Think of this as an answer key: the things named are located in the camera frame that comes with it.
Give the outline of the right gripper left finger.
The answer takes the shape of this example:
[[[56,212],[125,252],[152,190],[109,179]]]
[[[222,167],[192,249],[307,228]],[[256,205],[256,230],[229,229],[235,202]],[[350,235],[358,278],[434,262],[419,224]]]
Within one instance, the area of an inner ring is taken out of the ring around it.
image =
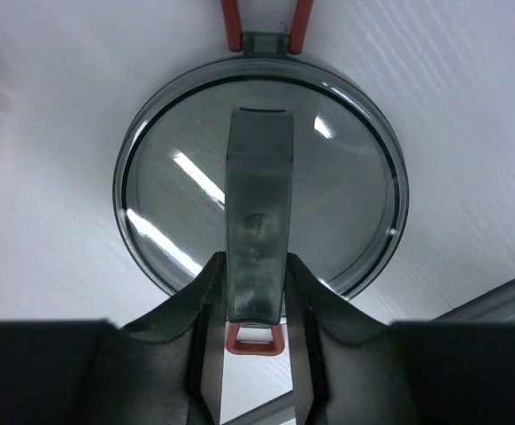
[[[142,317],[0,321],[0,424],[217,424],[225,256]]]

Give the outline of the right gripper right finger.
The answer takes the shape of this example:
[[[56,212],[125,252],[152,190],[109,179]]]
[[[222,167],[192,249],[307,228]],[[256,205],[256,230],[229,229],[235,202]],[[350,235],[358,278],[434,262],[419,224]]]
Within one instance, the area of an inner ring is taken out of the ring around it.
[[[381,323],[286,270],[300,424],[515,424],[515,320]]]

